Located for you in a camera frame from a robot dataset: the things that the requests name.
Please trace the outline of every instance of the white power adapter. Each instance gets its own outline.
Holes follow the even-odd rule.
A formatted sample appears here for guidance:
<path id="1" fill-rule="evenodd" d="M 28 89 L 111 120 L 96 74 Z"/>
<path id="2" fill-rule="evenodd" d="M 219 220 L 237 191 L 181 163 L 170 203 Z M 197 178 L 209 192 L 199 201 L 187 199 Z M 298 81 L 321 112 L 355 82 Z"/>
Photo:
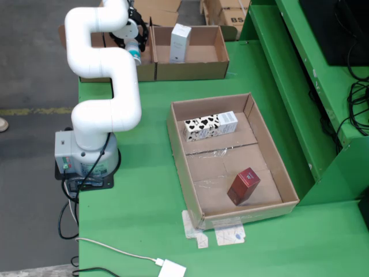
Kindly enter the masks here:
<path id="1" fill-rule="evenodd" d="M 161 266 L 158 277 L 184 277 L 186 267 L 169 260 L 156 259 L 155 264 Z"/>

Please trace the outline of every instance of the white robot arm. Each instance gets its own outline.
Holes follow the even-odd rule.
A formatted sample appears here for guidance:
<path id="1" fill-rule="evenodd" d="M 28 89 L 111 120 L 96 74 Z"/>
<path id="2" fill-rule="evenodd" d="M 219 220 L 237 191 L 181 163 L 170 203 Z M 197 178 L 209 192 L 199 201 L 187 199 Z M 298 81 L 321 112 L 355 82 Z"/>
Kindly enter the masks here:
<path id="1" fill-rule="evenodd" d="M 112 78 L 114 98 L 89 100 L 72 113 L 77 144 L 94 151 L 110 132 L 128 131 L 141 119 L 140 93 L 132 55 L 121 48 L 92 48 L 92 32 L 114 32 L 127 25 L 127 0 L 104 0 L 102 8 L 75 8 L 65 18 L 68 64 L 84 78 Z"/>
<path id="2" fill-rule="evenodd" d="M 119 47 L 93 48 L 91 45 L 93 32 L 132 33 L 134 38 L 138 33 L 137 24 L 128 23 L 132 8 L 127 0 L 104 0 L 103 4 L 100 8 L 72 9 L 65 18 L 67 60 L 72 71 L 84 78 L 110 77 L 114 89 L 113 99 L 78 104 L 71 115 L 73 131 L 56 133 L 55 158 L 59 171 L 82 177 L 100 156 L 109 133 L 131 130 L 141 120 L 134 58 Z M 105 154 L 91 176 L 105 177 L 117 164 L 118 147 L 111 134 Z"/>

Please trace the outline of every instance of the small white box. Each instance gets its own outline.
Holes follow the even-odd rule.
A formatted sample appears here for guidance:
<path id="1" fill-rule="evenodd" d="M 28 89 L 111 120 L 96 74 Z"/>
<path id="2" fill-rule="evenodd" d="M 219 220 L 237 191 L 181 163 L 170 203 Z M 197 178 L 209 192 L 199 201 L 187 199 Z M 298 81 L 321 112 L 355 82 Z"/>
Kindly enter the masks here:
<path id="1" fill-rule="evenodd" d="M 190 45 L 191 27 L 175 24 L 171 38 L 169 63 L 186 62 L 187 49 Z"/>
<path id="2" fill-rule="evenodd" d="M 187 142 L 233 133 L 238 120 L 233 111 L 184 121 L 183 135 Z"/>

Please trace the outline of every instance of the green table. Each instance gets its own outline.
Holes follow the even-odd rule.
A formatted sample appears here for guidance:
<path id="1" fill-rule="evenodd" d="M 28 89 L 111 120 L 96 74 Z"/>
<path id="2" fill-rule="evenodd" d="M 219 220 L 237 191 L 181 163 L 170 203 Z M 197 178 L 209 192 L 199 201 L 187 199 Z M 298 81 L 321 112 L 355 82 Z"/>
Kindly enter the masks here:
<path id="1" fill-rule="evenodd" d="M 140 83 L 142 121 L 116 134 L 122 164 L 114 188 L 80 194 L 80 236 L 172 260 L 187 267 L 186 276 L 365 275 L 369 233 L 355 201 L 297 207 L 289 215 L 246 224 L 244 244 L 217 246 L 213 230 L 205 232 L 206 249 L 186 239 L 186 205 L 166 127 L 171 101 L 251 92 L 296 190 L 306 193 L 314 183 L 261 43 L 227 43 L 227 49 L 225 80 Z M 80 101 L 110 95 L 109 84 L 80 83 Z M 106 267 L 119 276 L 160 271 L 150 261 L 81 241 L 80 268 L 88 267 Z"/>

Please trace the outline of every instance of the person's shoe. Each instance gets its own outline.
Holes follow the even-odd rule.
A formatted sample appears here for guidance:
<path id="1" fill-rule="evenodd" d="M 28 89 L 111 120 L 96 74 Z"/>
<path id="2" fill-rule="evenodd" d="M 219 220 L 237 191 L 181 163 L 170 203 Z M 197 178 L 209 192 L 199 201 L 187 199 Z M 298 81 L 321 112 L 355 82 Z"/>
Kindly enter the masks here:
<path id="1" fill-rule="evenodd" d="M 9 127 L 8 122 L 0 117 L 0 133 L 6 131 L 6 129 Z"/>

